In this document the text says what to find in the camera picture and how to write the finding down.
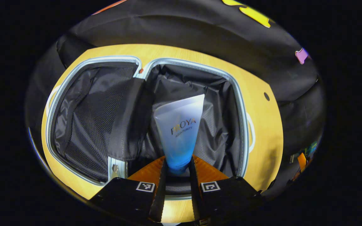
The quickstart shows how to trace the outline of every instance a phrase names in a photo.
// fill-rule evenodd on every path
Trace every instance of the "colorful sticker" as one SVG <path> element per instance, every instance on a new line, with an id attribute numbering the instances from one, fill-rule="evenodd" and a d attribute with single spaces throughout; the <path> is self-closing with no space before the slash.
<path id="1" fill-rule="evenodd" d="M 256 20 L 258 23 L 262 24 L 263 26 L 270 28 L 269 18 L 265 17 L 263 14 L 259 13 L 258 11 L 234 0 L 222 0 L 222 1 L 224 4 L 228 6 L 245 6 L 245 7 L 240 7 L 240 11 L 243 14 L 251 17 L 252 19 Z"/>
<path id="2" fill-rule="evenodd" d="M 240 11 L 243 12 L 245 15 L 251 17 L 252 19 L 256 20 L 258 23 L 262 24 L 263 26 L 270 28 L 269 18 L 265 17 L 261 13 L 251 9 L 250 7 L 240 7 Z"/>
<path id="3" fill-rule="evenodd" d="M 223 0 L 224 4 L 228 5 L 228 6 L 246 6 L 244 4 L 241 4 L 237 1 L 234 0 Z"/>
<path id="4" fill-rule="evenodd" d="M 304 64 L 305 59 L 308 57 L 308 53 L 304 48 L 301 48 L 299 51 L 296 51 L 296 57 L 299 59 L 300 64 Z"/>
<path id="5" fill-rule="evenodd" d="M 316 142 L 312 143 L 309 149 L 310 149 L 309 154 L 313 153 L 314 150 L 316 149 Z"/>
<path id="6" fill-rule="evenodd" d="M 305 170 L 305 166 L 306 166 L 306 158 L 305 155 L 303 153 L 300 154 L 300 156 L 297 158 L 300 164 L 300 170 L 301 172 L 303 172 Z"/>

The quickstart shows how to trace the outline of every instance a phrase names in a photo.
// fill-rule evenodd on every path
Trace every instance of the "wooden surface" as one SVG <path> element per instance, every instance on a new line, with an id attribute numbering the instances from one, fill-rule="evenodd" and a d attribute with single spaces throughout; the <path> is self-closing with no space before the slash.
<path id="1" fill-rule="evenodd" d="M 282 159 L 283 129 L 279 108 L 273 92 L 266 82 L 231 63 L 192 50 L 148 44 L 125 44 L 87 50 L 67 68 L 55 87 L 59 86 L 75 66 L 84 60 L 118 55 L 136 56 L 141 59 L 142 67 L 154 59 L 170 57 L 212 66 L 232 75 L 240 86 L 245 108 L 253 121 L 256 134 L 255 146 L 249 154 L 244 179 L 256 190 L 264 191 L 268 188 L 276 177 Z M 265 98 L 264 93 L 269 96 L 269 101 Z M 44 154 L 52 172 L 75 192 L 86 199 L 90 199 L 102 187 L 88 183 L 74 175 L 49 153 L 45 136 L 46 119 L 45 110 L 42 122 L 42 142 Z M 191 200 L 165 201 L 162 222 L 188 222 L 192 220 L 194 220 L 194 214 Z"/>

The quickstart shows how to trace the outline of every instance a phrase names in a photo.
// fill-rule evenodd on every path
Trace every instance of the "purple graphic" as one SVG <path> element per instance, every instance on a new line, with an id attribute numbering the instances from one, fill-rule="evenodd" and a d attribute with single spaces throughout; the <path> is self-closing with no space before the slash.
<path id="1" fill-rule="evenodd" d="M 299 59 L 300 64 L 304 64 L 305 59 L 308 57 L 308 53 L 305 49 L 301 48 L 300 51 L 296 51 L 296 57 Z"/>

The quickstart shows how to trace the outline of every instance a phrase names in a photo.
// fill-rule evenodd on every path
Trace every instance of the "yellow graphic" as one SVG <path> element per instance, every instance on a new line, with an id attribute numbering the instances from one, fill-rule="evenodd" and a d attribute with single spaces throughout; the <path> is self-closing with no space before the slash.
<path id="1" fill-rule="evenodd" d="M 259 12 L 251 9 L 250 7 L 240 7 L 240 11 L 243 12 L 245 15 L 251 17 L 252 19 L 256 20 L 258 23 L 262 24 L 263 26 L 270 28 L 269 18 L 263 16 Z"/>
<path id="2" fill-rule="evenodd" d="M 222 0 L 222 1 L 224 4 L 228 6 L 239 6 L 239 5 L 246 6 L 234 0 Z M 240 11 L 245 15 L 251 17 L 252 19 L 256 20 L 258 23 L 262 24 L 263 26 L 270 28 L 269 18 L 265 17 L 256 10 L 253 10 L 250 7 L 246 6 L 246 8 L 240 7 Z"/>
<path id="3" fill-rule="evenodd" d="M 224 4 L 226 4 L 228 6 L 245 6 L 244 4 L 241 4 L 234 0 L 222 0 L 222 1 L 224 2 Z"/>

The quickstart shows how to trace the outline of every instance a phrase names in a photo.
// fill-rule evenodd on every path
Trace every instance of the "orange object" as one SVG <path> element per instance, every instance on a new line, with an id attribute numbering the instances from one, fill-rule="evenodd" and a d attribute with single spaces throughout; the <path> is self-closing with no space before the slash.
<path id="1" fill-rule="evenodd" d="M 164 159 L 165 156 L 156 159 L 155 161 L 149 163 L 147 166 L 138 170 L 136 173 L 132 174 L 127 179 L 154 183 L 156 186 L 158 186 Z"/>
<path id="2" fill-rule="evenodd" d="M 306 166 L 306 158 L 305 158 L 304 153 L 301 153 L 297 159 L 299 160 L 299 163 L 300 163 L 301 172 L 303 172 L 305 170 L 305 166 Z"/>
<path id="3" fill-rule="evenodd" d="M 96 14 L 98 14 L 98 13 L 101 13 L 102 11 L 105 11 L 105 10 L 107 10 L 107 9 L 109 9 L 109 8 L 112 8 L 112 7 L 116 6 L 116 5 L 119 5 L 119 4 L 123 3 L 124 1 L 126 1 L 126 0 L 121 0 L 121 1 L 119 1 L 119 2 L 116 2 L 116 3 L 114 3 L 114 4 L 109 5 L 109 6 L 107 6 L 107 7 L 104 7 L 103 9 L 101 9 L 101 10 L 93 13 L 92 15 L 96 15 Z"/>
<path id="4" fill-rule="evenodd" d="M 201 183 L 228 179 L 228 176 L 226 176 L 224 173 L 220 172 L 201 158 L 195 155 L 192 155 L 192 157 L 194 158 L 196 176 L 198 178 L 199 185 Z"/>

